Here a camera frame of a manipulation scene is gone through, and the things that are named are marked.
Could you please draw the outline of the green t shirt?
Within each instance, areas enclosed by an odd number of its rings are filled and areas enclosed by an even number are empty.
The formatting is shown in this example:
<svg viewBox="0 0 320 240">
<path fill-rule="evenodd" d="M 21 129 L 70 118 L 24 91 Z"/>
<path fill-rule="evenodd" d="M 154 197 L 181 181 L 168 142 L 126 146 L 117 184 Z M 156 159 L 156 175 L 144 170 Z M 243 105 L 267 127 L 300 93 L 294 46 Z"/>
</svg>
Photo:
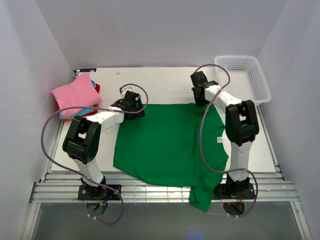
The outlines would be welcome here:
<svg viewBox="0 0 320 240">
<path fill-rule="evenodd" d="M 190 204 L 207 212 L 228 160 L 224 129 L 214 106 L 150 104 L 120 124 L 113 166 L 147 184 L 190 187 Z"/>
</svg>

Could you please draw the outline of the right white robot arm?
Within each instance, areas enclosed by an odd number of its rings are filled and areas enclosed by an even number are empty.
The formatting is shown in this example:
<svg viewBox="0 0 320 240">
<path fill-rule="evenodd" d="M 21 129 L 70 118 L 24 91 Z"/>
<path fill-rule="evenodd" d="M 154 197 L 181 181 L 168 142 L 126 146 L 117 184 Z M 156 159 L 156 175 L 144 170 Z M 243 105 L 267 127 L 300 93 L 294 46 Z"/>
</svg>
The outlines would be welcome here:
<svg viewBox="0 0 320 240">
<path fill-rule="evenodd" d="M 252 100 L 240 100 L 221 89 L 215 81 L 208 81 L 203 71 L 191 76 L 193 95 L 197 106 L 203 106 L 213 100 L 213 104 L 225 114 L 225 133 L 230 141 L 230 170 L 226 182 L 213 190 L 216 199 L 242 197 L 246 191 L 252 191 L 249 165 L 250 150 L 259 133 L 256 107 Z"/>
</svg>

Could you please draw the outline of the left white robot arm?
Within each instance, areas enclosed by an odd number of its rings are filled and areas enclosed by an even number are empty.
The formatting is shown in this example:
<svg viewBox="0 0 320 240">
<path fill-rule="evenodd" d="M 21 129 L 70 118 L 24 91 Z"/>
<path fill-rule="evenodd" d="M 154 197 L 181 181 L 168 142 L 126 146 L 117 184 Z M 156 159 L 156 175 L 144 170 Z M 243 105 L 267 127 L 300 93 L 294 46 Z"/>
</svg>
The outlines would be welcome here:
<svg viewBox="0 0 320 240">
<path fill-rule="evenodd" d="M 100 200 L 106 195 L 106 178 L 99 169 L 96 155 L 101 133 L 107 129 L 145 116 L 141 95 L 129 87 L 121 93 L 121 99 L 107 111 L 89 117 L 75 116 L 64 139 L 62 150 L 73 159 L 83 176 L 81 182 L 86 191 Z"/>
</svg>

